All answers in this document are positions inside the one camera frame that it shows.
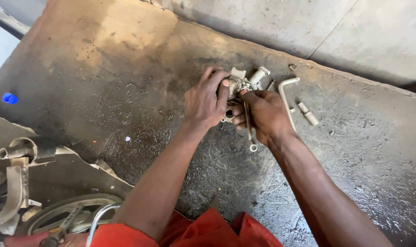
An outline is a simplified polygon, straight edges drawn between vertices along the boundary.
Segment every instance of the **metal handle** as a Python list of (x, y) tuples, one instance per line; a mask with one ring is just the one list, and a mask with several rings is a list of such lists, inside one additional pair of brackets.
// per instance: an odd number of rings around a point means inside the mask
[(244, 114), (246, 115), (246, 125), (247, 125), (247, 137), (249, 139), (249, 150), (251, 152), (257, 151), (257, 144), (255, 144), (254, 138), (252, 138), (252, 126), (250, 125), (250, 116), (249, 116), (249, 104), (243, 102), (244, 104)]
[(92, 238), (94, 236), (95, 230), (98, 225), (98, 221), (100, 220), (101, 216), (103, 216), (107, 211), (111, 209), (117, 209), (121, 206), (121, 204), (110, 204), (105, 207), (103, 207), (100, 211), (98, 211), (97, 215), (95, 216), (94, 220), (92, 221), (92, 225), (90, 226), (89, 230), (89, 236), (87, 237), (86, 241), (86, 247), (90, 246), (90, 243), (92, 243)]

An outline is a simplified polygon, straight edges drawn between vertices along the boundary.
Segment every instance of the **right hand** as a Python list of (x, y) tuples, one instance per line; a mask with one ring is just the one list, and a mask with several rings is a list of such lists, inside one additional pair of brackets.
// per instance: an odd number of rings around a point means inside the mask
[[(287, 134), (296, 135), (279, 94), (260, 90), (242, 90), (240, 94), (241, 99), (250, 106), (250, 121), (256, 129), (257, 139), (265, 146), (270, 141), (284, 138)], [(235, 106), (233, 115), (233, 123), (237, 125), (237, 129), (246, 129), (244, 105)]]

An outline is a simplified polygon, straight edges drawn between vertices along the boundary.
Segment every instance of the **dirty floor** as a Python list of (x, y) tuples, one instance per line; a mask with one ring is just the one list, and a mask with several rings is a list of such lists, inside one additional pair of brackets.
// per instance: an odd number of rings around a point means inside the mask
[[(145, 2), (49, 1), (0, 69), (0, 116), (87, 162), (104, 159), (135, 184), (185, 117), (184, 92), (208, 64), (249, 74), (264, 65), (272, 73), (263, 87), (301, 77), (285, 89), (301, 138), (395, 246), (416, 246), (416, 94), (227, 37)], [(5, 92), (19, 102), (2, 103)], [(298, 113), (298, 101), (319, 125)], [(315, 245), (269, 150), (249, 153), (246, 133), (227, 123), (200, 143), (177, 208), (200, 215), (214, 195), (226, 219), (245, 210), (285, 246)]]

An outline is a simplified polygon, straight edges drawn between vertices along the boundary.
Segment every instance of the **metal rod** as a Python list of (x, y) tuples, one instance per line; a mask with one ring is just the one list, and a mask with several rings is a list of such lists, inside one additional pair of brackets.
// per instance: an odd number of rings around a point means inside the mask
[(246, 125), (247, 125), (247, 137), (249, 139), (249, 150), (251, 152), (257, 151), (257, 144), (255, 144), (254, 138), (252, 138), (252, 126), (250, 125), (250, 116), (249, 116), (249, 104), (243, 102), (244, 104), (244, 114), (246, 115)]
[(98, 211), (97, 215), (95, 216), (94, 220), (92, 221), (92, 225), (90, 226), (89, 236), (87, 237), (87, 241), (86, 241), (86, 247), (89, 247), (90, 243), (92, 243), (92, 238), (94, 236), (95, 230), (96, 230), (97, 225), (98, 225), (98, 221), (101, 218), (101, 216), (103, 216), (107, 211), (109, 211), (111, 209), (117, 209), (120, 206), (121, 206), (121, 204), (110, 204), (110, 205), (107, 205), (107, 206), (103, 207), (100, 211)]
[(292, 115), (291, 115), (290, 109), (289, 109), (289, 104), (288, 104), (288, 101), (286, 100), (286, 96), (284, 95), (283, 87), (286, 86), (286, 85), (295, 83), (295, 82), (297, 82), (299, 80), (300, 80), (299, 77), (295, 77), (295, 78), (292, 78), (292, 79), (284, 80), (278, 86), (278, 91), (280, 91), (281, 99), (283, 100), (284, 106), (286, 107), (286, 110), (288, 112), (289, 121), (290, 121), (290, 123), (292, 125), (292, 128), (293, 128), (293, 130), (295, 132), (296, 132), (295, 124), (293, 123)]

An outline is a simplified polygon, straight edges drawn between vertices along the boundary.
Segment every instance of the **blue object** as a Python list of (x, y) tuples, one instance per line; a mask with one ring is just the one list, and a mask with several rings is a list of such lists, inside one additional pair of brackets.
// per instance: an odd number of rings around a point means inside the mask
[(10, 93), (5, 93), (2, 97), (2, 101), (8, 104), (15, 104), (18, 101), (17, 96)]

